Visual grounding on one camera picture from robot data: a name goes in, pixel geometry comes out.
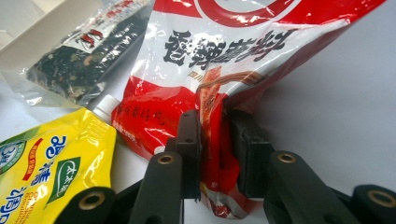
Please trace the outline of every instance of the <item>food package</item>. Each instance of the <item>food package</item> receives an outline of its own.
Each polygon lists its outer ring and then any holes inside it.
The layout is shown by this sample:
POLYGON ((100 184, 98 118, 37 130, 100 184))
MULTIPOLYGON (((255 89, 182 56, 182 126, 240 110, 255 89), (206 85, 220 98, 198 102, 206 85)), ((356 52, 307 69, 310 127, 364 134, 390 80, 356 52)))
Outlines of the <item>food package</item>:
POLYGON ((382 3, 157 0, 112 125, 149 159, 177 134, 181 113, 198 109, 202 201, 218 217, 243 218, 257 203, 235 186, 227 112, 251 113, 268 87, 382 3))
POLYGON ((0 223, 54 223, 76 194, 110 188, 116 134, 81 108, 0 142, 0 223))
MULTIPOLYGON (((88 18, 60 45, 42 56, 26 72, 26 78, 61 99, 86 106, 111 82, 107 71, 144 35, 149 20, 149 0, 110 1, 88 18)), ((26 101, 39 105, 37 99, 26 101)), ((44 94, 32 97, 42 98, 44 94)))

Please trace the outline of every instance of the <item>yellow sauce packet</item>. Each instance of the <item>yellow sauce packet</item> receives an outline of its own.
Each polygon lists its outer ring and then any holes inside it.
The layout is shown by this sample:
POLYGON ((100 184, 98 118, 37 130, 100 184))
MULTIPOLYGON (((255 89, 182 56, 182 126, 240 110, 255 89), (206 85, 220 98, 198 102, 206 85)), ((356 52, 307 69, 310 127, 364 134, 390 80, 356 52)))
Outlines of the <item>yellow sauce packet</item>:
POLYGON ((53 223, 79 192, 110 188, 116 134, 81 108, 1 142, 0 223, 53 223))

